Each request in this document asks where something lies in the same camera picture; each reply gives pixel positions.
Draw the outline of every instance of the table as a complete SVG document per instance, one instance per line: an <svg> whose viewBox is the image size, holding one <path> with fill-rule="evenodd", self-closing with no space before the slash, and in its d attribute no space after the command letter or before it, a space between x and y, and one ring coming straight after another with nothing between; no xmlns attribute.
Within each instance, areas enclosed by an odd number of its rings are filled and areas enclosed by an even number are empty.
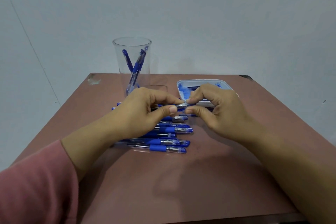
<svg viewBox="0 0 336 224"><path fill-rule="evenodd" d="M272 131L313 154L331 144L251 78L239 75L152 75L178 96L181 79L221 79ZM90 74L16 161L111 111L124 99L119 74ZM277 223L304 220L260 162L217 136L200 118L188 123L187 154L108 149L80 183L82 223Z"/></svg>

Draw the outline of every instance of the cup rim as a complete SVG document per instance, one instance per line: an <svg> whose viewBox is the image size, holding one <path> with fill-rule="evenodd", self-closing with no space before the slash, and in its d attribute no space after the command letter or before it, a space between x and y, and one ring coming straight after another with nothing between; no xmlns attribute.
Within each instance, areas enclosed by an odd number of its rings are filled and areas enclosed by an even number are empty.
<svg viewBox="0 0 336 224"><path fill-rule="evenodd" d="M147 44L140 44L140 45L124 45L124 44L117 44L115 41L116 40L120 40L120 39L126 39L126 38L138 38L138 39L144 39L144 40L148 40L148 43ZM148 39L148 38L145 38L145 37L136 37L136 36L123 36L123 37L119 37L119 38L116 38L113 40L112 42L114 45L119 45L119 46L126 46L126 47L135 47L135 46L146 46L146 45L150 45L152 43L152 40Z"/></svg>

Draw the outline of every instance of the hand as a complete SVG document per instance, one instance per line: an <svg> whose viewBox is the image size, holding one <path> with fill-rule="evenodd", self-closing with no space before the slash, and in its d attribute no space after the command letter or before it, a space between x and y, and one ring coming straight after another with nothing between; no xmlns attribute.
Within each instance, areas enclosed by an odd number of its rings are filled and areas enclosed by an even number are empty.
<svg viewBox="0 0 336 224"><path fill-rule="evenodd" d="M180 103L183 101L167 92L142 87L133 90L116 109L102 119L112 126L114 141L136 138L151 131L163 117L177 112L175 105L167 104ZM151 112L154 104L165 106Z"/></svg>
<svg viewBox="0 0 336 224"><path fill-rule="evenodd" d="M258 138L264 130L247 113L235 91L222 90L207 83L192 92L187 103L195 104L204 98L215 106L213 112L194 105L187 107L185 113L199 116L211 130L222 137L242 143Z"/></svg>

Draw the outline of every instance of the white wall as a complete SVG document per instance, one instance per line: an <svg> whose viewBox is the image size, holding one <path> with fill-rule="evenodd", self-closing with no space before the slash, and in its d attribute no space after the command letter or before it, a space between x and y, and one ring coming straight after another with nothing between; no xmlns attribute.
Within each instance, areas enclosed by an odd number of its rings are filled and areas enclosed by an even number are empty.
<svg viewBox="0 0 336 224"><path fill-rule="evenodd" d="M334 138L335 0L12 1L61 104L118 73L112 39L145 36L152 73L248 74Z"/></svg>
<svg viewBox="0 0 336 224"><path fill-rule="evenodd" d="M0 171L59 109L10 0L0 0Z"/></svg>

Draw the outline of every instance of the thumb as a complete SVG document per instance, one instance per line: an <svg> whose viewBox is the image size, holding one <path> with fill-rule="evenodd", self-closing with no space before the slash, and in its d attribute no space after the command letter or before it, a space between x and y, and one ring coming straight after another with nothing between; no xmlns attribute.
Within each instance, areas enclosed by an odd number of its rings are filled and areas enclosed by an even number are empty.
<svg viewBox="0 0 336 224"><path fill-rule="evenodd" d="M175 105L164 105L153 112L147 114L150 119L150 122L157 124L164 117L169 116L177 112L177 107Z"/></svg>
<svg viewBox="0 0 336 224"><path fill-rule="evenodd" d="M203 106L193 105L189 106L184 111L186 114L192 113L200 117L207 124L209 128L214 128L217 123L216 116Z"/></svg>

